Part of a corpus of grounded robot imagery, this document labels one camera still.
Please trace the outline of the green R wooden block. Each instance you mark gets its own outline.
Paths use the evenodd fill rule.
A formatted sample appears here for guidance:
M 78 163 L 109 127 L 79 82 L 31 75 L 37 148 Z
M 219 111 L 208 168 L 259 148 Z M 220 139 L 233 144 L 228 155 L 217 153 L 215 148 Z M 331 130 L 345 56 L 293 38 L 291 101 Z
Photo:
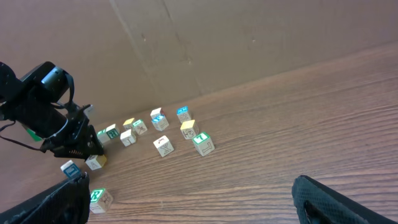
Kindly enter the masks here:
M 94 189 L 90 195 L 90 210 L 97 213 L 106 213 L 113 202 L 113 196 L 105 189 Z

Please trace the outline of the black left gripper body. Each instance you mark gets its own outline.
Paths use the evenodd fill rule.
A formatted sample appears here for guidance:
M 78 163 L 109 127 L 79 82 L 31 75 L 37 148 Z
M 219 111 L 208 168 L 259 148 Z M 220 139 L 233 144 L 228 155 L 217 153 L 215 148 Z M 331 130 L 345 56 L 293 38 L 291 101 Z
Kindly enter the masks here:
M 42 138 L 44 141 L 38 148 L 41 152 L 51 151 L 54 144 L 90 125 L 85 111 L 91 105 L 53 105 L 35 96 L 18 96 L 13 99 L 2 96 L 1 103 L 1 119 L 18 121 Z

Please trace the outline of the white block green 2 side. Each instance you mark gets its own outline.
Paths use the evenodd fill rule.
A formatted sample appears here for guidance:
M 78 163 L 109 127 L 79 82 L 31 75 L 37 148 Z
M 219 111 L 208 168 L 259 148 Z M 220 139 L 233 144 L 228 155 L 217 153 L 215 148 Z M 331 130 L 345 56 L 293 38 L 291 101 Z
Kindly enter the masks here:
M 108 126 L 105 131 L 110 139 L 117 138 L 120 135 L 120 130 L 116 124 Z

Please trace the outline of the white X wooden block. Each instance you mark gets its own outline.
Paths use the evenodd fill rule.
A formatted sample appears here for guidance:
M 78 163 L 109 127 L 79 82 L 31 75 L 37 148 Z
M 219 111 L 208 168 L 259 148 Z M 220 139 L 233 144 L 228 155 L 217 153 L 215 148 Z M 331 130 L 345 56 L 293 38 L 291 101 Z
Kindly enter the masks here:
M 127 131 L 120 134 L 120 140 L 122 141 L 124 146 L 127 147 L 136 142 L 136 135 L 133 133 L 132 129 L 128 129 Z

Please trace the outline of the green 4 wooden block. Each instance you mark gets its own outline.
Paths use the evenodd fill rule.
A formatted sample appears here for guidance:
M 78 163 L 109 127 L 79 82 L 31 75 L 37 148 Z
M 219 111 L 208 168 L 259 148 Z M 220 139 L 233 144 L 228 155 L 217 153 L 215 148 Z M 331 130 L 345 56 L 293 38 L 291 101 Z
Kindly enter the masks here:
M 147 131 L 147 127 L 142 119 L 138 119 L 137 121 L 133 122 L 132 125 L 138 135 L 141 135 Z

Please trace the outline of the white bulb picture block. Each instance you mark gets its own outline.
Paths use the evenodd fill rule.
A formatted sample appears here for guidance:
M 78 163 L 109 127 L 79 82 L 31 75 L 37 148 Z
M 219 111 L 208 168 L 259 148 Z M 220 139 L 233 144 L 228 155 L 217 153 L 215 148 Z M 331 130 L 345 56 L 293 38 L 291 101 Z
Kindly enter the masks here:
M 152 110 L 150 113 L 151 119 L 155 119 L 158 116 L 164 116 L 164 115 L 165 115 L 165 113 L 162 108 L 156 108 L 156 109 Z

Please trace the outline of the blue top wooden block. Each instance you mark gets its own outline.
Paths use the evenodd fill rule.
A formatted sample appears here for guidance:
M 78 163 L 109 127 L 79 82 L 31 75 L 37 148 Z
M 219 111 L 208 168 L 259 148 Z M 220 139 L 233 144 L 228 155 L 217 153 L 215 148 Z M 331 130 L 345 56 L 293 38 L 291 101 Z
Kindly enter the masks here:
M 177 117 L 181 123 L 192 120 L 192 116 L 188 106 L 183 106 L 177 109 Z

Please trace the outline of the white block blue side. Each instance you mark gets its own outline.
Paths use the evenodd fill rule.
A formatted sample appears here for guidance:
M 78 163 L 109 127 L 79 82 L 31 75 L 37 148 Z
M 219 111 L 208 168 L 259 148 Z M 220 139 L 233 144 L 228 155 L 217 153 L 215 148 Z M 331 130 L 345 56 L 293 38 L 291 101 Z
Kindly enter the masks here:
M 80 168 L 72 160 L 64 163 L 60 169 L 69 179 L 78 177 L 81 173 Z

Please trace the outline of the blue P wooden block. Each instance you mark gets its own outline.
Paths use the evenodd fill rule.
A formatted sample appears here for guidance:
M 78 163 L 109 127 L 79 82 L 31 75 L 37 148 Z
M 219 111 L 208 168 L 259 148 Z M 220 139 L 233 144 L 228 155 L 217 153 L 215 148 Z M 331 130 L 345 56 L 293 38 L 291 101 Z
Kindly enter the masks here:
M 154 125 L 155 129 L 158 131 L 163 131 L 165 128 L 169 126 L 167 118 L 161 114 L 152 119 L 152 124 Z

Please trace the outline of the yellow top wooden block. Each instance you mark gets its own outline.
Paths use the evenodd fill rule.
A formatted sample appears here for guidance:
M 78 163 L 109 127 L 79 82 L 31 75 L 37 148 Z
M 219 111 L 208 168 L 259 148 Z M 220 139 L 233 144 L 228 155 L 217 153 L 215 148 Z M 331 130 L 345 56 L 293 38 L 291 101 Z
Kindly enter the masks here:
M 194 119 L 184 121 L 180 127 L 180 130 L 185 139 L 193 139 L 199 134 L 199 127 Z

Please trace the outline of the small yellow top block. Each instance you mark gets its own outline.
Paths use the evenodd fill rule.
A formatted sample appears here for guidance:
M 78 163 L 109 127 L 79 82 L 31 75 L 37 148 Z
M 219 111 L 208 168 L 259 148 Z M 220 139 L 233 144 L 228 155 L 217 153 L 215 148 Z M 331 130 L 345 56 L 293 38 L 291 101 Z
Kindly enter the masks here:
M 134 122 L 135 122 L 135 118 L 129 118 L 129 119 L 125 120 L 125 122 L 123 123 L 123 128 L 125 130 L 133 129 Z

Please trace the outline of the white hand picture block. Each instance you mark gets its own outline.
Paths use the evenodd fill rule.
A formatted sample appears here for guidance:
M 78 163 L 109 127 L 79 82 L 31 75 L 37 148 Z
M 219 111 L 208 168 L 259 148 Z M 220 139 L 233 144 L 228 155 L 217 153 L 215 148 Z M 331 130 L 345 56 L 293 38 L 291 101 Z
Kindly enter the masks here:
M 153 142 L 153 144 L 162 157 L 165 157 L 166 155 L 168 155 L 172 151 L 174 151 L 174 147 L 172 146 L 172 144 L 167 136 L 162 136 L 162 137 L 156 139 Z

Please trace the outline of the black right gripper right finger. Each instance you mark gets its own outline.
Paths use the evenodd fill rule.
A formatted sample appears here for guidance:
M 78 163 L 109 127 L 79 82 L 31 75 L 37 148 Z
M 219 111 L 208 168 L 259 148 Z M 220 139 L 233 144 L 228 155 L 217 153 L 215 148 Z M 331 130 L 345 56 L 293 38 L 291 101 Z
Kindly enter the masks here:
M 294 180 L 292 197 L 300 224 L 397 224 L 307 175 Z

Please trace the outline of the green top corner block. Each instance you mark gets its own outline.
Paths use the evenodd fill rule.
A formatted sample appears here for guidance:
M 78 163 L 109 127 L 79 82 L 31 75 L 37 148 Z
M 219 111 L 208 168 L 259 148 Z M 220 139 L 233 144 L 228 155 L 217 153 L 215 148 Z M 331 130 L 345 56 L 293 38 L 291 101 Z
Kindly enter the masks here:
M 97 132 L 97 138 L 101 144 L 107 144 L 111 140 L 105 129 Z

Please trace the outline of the soccer ball wooden block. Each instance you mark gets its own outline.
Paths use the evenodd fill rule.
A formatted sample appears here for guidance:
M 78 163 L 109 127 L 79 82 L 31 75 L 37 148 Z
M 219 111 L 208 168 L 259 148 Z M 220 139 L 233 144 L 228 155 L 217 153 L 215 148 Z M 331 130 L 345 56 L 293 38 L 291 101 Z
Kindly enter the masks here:
M 87 158 L 85 163 L 91 170 L 97 170 L 97 169 L 103 168 L 106 161 L 107 161 L 107 158 L 105 155 L 102 155 L 102 156 L 91 155 L 89 158 Z

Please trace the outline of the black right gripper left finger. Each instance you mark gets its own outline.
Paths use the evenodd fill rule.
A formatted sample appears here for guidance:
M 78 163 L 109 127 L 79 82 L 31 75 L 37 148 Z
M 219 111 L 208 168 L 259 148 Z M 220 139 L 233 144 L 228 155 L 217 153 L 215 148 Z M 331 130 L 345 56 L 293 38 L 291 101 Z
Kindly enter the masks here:
M 90 177 L 84 172 L 1 213 L 1 224 L 86 224 L 90 215 Z

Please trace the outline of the green 7 wooden block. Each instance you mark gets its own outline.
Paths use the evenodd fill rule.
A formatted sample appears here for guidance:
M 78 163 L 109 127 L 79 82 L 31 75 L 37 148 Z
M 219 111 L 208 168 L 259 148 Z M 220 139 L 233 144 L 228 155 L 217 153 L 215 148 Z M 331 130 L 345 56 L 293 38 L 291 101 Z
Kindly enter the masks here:
M 201 156 L 206 156 L 215 150 L 215 145 L 213 144 L 210 135 L 206 132 L 199 133 L 192 139 L 192 142 Z

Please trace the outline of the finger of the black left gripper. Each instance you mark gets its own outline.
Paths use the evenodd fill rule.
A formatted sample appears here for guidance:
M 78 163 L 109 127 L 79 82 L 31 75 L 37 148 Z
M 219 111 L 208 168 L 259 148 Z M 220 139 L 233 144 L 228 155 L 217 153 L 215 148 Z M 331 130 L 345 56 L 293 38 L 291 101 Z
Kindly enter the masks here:
M 102 156 L 104 146 L 98 140 L 94 126 L 88 125 L 54 144 L 51 152 L 55 157 L 87 159 L 90 156 Z

